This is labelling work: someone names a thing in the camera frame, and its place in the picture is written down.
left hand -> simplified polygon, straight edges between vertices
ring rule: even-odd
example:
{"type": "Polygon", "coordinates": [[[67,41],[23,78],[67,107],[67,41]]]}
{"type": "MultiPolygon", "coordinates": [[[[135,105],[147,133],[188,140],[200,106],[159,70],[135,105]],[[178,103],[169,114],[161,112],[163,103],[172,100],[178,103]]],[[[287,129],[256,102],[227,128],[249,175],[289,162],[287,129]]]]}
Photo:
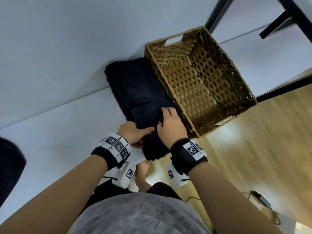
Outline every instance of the left hand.
{"type": "Polygon", "coordinates": [[[134,148],[140,149],[143,148],[142,137],[152,133],[154,130],[154,127],[147,127],[140,130],[136,127],[134,122],[127,121],[120,125],[117,135],[124,137],[134,148]]]}

person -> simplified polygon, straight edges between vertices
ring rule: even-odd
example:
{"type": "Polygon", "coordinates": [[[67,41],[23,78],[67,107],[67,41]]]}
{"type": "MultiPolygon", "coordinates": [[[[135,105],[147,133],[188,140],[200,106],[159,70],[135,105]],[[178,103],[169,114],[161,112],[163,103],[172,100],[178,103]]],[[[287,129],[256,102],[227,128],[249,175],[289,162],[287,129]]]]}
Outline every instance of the person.
{"type": "MultiPolygon", "coordinates": [[[[173,155],[172,147],[187,140],[187,131],[174,108],[162,111],[163,123],[157,125],[157,132],[173,155]]],[[[137,147],[153,130],[139,130],[133,122],[126,122],[117,135],[137,147]]],[[[0,233],[65,234],[71,227],[70,233],[210,233],[198,214],[168,187],[150,191],[154,186],[144,180],[146,162],[138,165],[139,192],[104,198],[81,213],[112,166],[111,157],[104,157],[93,153],[9,217],[0,225],[0,233]]],[[[281,233],[206,158],[187,173],[218,234],[281,233]]],[[[111,186],[108,184],[102,193],[110,193],[111,186]]]]}

wicker basket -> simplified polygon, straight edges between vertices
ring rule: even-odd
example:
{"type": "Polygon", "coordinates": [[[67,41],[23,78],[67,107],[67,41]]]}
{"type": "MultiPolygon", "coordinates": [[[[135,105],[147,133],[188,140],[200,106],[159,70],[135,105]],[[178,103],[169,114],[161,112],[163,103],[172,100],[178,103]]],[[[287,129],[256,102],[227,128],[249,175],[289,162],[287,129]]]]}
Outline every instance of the wicker basket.
{"type": "Polygon", "coordinates": [[[189,137],[204,137],[257,103],[205,27],[147,43],[144,56],[177,104],[189,137]]]}

white sensor device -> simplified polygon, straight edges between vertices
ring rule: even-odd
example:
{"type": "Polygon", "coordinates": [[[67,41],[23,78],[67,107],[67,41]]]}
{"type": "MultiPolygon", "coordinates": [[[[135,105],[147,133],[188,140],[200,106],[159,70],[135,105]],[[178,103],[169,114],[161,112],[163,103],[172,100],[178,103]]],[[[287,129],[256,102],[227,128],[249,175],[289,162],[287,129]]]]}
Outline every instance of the white sensor device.
{"type": "Polygon", "coordinates": [[[172,163],[167,165],[167,172],[170,178],[170,181],[175,187],[184,186],[189,181],[183,181],[184,179],[189,179],[189,177],[185,174],[180,175],[177,170],[174,168],[172,163]]]}
{"type": "Polygon", "coordinates": [[[115,178],[112,183],[120,188],[128,188],[130,181],[135,173],[136,165],[130,161],[126,161],[124,165],[117,170],[115,178]]]}

gray t-shirt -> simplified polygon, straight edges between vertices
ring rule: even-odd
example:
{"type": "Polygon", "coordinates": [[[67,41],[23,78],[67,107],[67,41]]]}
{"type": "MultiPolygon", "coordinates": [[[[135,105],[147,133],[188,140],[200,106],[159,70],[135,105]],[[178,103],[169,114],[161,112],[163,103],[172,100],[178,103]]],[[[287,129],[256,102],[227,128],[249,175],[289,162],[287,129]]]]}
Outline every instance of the gray t-shirt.
{"type": "Polygon", "coordinates": [[[150,193],[117,195],[88,207],[76,220],[78,233],[209,233],[185,202],[150,193]]]}

